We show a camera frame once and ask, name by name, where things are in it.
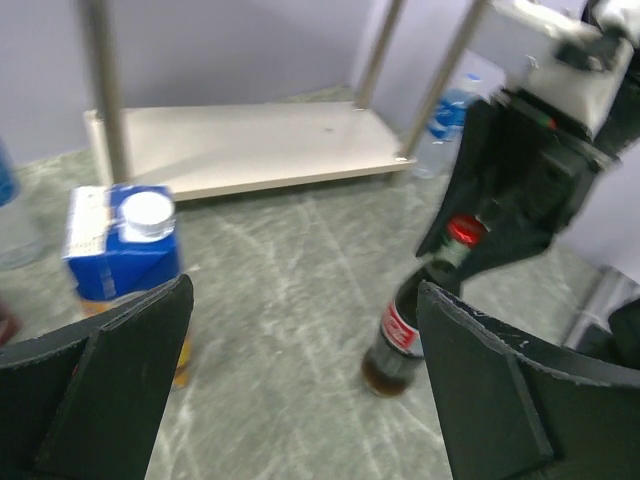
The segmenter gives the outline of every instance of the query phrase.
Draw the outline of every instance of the clear plastic bottle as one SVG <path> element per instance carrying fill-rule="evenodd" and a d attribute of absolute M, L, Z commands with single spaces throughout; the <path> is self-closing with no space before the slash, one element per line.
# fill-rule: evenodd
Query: clear plastic bottle
<path fill-rule="evenodd" d="M 480 77 L 465 75 L 458 87 L 440 99 L 433 119 L 427 124 L 416 149 L 413 175 L 433 178 L 453 166 L 458 155 L 467 107 L 477 98 Z"/>
<path fill-rule="evenodd" d="M 41 251 L 42 237 L 29 215 L 0 142 L 0 270 L 26 265 Z"/>

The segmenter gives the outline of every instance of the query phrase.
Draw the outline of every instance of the juice carton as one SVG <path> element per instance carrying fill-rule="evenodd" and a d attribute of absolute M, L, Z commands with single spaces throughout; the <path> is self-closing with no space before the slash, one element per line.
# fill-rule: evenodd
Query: juice carton
<path fill-rule="evenodd" d="M 86 316 L 151 290 L 180 274 L 174 204 L 165 187 L 78 187 L 71 191 L 62 253 Z M 188 382 L 185 339 L 174 387 Z"/>

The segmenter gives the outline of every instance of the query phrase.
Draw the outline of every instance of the red object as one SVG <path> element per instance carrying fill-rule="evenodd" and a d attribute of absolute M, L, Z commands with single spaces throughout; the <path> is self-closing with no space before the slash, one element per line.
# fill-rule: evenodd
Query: red object
<path fill-rule="evenodd" d="M 0 302 L 0 347 L 7 343 L 22 328 L 22 323 Z"/>
<path fill-rule="evenodd" d="M 474 216 L 459 213 L 451 218 L 447 225 L 447 231 L 453 240 L 473 247 L 480 243 L 485 236 L 487 227 Z"/>

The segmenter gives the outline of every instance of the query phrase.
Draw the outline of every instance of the gray wall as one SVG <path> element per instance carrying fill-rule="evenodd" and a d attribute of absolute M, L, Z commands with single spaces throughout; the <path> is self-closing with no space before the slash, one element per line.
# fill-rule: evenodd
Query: gray wall
<path fill-rule="evenodd" d="M 5 0 L 0 135 L 17 163 L 84 148 L 72 0 Z M 127 106 L 250 103 L 345 84 L 372 0 L 111 0 Z"/>
<path fill-rule="evenodd" d="M 375 0 L 351 82 L 362 75 L 365 53 L 384 16 L 388 0 Z M 451 40 L 469 0 L 407 0 L 374 95 L 374 107 L 401 127 L 410 125 L 426 86 Z M 581 11 L 582 0 L 544 0 L 553 8 Z M 484 79 L 484 92 L 503 80 L 502 73 L 472 54 L 460 72 Z M 626 152 L 624 167 L 599 181 L 581 215 L 560 238 L 594 265 L 611 264 L 640 282 L 640 146 Z"/>

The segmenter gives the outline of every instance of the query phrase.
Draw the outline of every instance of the shelf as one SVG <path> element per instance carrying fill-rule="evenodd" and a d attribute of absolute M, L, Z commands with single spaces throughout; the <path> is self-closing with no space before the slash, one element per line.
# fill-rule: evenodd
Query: shelf
<path fill-rule="evenodd" d="M 85 122 L 100 179 L 112 183 L 104 128 Z M 397 172 L 400 143 L 351 102 L 123 110 L 135 183 L 168 185 L 176 201 Z"/>

